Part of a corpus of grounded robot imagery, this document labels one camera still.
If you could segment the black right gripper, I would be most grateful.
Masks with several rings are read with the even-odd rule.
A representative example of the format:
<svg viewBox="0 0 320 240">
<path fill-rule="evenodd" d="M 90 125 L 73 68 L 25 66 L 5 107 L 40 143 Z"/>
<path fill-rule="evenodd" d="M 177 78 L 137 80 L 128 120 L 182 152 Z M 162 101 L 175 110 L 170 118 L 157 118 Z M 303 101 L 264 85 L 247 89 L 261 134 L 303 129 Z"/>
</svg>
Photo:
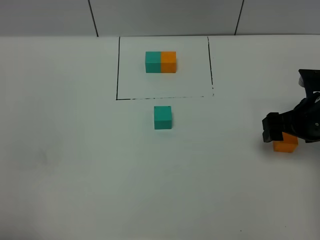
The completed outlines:
<svg viewBox="0 0 320 240">
<path fill-rule="evenodd" d="M 270 112 L 262 120 L 263 142 L 282 141 L 283 133 L 314 143 L 320 140 L 320 93 L 302 99 L 284 113 Z"/>
</svg>

